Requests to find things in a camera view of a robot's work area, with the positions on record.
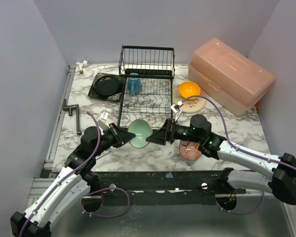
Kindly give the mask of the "mint green bowl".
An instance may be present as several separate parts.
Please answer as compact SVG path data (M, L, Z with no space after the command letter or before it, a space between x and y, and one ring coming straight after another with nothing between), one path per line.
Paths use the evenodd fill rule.
M145 120L137 119L129 125L128 132L135 134L130 141L131 146L141 149L148 145L149 142L146 139L152 135L152 128Z

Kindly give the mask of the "red blue patterned bowl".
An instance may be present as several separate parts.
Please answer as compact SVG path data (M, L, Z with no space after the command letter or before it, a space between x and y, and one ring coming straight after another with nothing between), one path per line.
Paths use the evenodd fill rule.
M201 158L202 153L199 151L199 143L191 141L181 141L179 144L179 153L186 160L197 160Z

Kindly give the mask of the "yellow bowl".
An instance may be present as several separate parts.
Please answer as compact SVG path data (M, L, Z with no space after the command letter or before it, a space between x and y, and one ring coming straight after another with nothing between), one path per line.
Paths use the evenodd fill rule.
M191 81L185 81L181 83L178 87L179 94L183 98L187 98L188 100L196 99L194 95L200 95L201 94L201 88L194 82Z

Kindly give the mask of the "blue floral mug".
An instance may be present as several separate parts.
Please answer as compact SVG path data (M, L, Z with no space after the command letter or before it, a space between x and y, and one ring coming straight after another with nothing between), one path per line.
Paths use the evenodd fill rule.
M142 91L142 82L137 73L131 73L130 75L134 77L128 78L127 88L133 97Z

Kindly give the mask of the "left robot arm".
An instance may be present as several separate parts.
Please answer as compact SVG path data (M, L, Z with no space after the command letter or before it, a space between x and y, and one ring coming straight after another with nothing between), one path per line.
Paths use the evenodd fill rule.
M91 168L96 156L110 147L119 148L133 138L134 133L119 129L111 123L103 132L96 126L85 129L80 145L69 155L57 178L41 197L24 212L15 212L10 218L15 237L49 237L51 230L64 214L92 185L99 185Z

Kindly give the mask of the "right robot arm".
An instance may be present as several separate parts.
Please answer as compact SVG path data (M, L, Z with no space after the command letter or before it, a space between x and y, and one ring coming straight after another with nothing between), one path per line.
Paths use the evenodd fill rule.
M211 131L203 115L193 115L189 126L167 119L164 125L146 138L149 143L165 145L175 140L194 142L209 158L239 164L248 171L230 169L225 182L234 189L252 189L273 194L278 200L296 205L296 158L257 152L228 141Z

